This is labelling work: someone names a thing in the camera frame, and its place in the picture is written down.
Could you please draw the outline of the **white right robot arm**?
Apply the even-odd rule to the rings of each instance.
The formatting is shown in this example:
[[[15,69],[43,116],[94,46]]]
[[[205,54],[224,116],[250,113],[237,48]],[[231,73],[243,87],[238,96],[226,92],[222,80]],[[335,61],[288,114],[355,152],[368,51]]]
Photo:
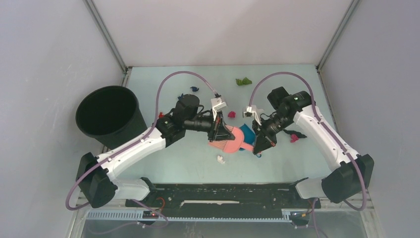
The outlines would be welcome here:
[[[274,112],[261,118],[255,105],[247,106],[244,117],[253,117],[252,128],[256,135],[254,154],[275,147],[276,135],[291,124],[296,124],[319,149],[331,170],[324,178],[305,178],[296,183],[288,193],[288,201],[294,207],[303,206],[308,198],[327,197],[333,203],[346,202],[351,196],[369,186],[374,167],[373,158],[361,155],[349,146],[322,117],[313,104],[310,94],[301,91],[289,94],[283,87],[273,89],[267,96]]]

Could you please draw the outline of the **blue dustpan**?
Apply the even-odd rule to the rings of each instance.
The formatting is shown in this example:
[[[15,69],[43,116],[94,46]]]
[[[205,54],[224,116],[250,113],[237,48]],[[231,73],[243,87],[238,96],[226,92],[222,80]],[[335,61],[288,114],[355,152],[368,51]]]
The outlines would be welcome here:
[[[244,135],[244,143],[254,146],[256,135],[253,132],[253,130],[246,124],[243,124],[242,126],[240,126],[239,129],[242,131]]]

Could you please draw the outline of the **small dark blue scrap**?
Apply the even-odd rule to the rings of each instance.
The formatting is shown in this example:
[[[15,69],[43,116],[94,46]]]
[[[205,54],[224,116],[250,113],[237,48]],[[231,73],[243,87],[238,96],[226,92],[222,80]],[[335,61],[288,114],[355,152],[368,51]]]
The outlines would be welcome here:
[[[190,87],[190,89],[191,89],[192,92],[198,92],[199,91],[199,88],[195,87],[195,86]]]

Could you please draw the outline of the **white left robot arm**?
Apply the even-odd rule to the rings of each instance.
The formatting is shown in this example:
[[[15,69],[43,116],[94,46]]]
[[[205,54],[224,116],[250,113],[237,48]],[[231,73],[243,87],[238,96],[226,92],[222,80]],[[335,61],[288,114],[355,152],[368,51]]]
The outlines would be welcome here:
[[[199,111],[200,100],[184,95],[175,107],[158,118],[152,127],[125,144],[94,156],[83,155],[76,175],[76,185],[87,199],[87,205],[100,208],[122,192],[117,177],[144,157],[167,148],[182,139],[186,131],[205,132],[209,142],[234,140],[235,136],[223,120],[222,109],[227,106],[217,94],[211,99],[211,109]]]

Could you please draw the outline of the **pink hand brush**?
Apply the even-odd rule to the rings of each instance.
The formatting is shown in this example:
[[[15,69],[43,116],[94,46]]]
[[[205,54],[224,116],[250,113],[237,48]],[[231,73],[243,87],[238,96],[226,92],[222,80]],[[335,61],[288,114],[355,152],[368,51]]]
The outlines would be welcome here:
[[[236,153],[240,150],[253,151],[254,146],[244,143],[244,135],[239,127],[236,126],[227,126],[229,129],[232,129],[232,133],[235,135],[234,140],[223,140],[209,142],[208,145],[214,148],[217,148],[224,153]]]

